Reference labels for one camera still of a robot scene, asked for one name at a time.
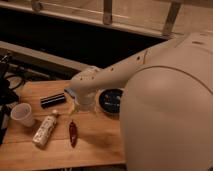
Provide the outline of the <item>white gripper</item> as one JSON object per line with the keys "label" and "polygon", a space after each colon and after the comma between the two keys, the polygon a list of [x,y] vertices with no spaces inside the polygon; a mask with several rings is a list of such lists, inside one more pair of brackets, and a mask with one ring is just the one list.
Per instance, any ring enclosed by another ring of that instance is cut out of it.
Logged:
{"label": "white gripper", "polygon": [[70,108],[69,114],[75,114],[80,111],[92,111],[95,107],[95,96],[96,93],[80,94],[76,96],[75,102]]}

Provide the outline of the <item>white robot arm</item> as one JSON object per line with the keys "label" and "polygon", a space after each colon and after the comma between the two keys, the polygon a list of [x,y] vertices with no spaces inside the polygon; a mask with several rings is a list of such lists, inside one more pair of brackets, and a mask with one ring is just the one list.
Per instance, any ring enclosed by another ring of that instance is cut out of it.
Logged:
{"label": "white robot arm", "polygon": [[121,88],[120,125],[128,171],[213,171],[213,31],[147,48],[71,79],[76,101]]}

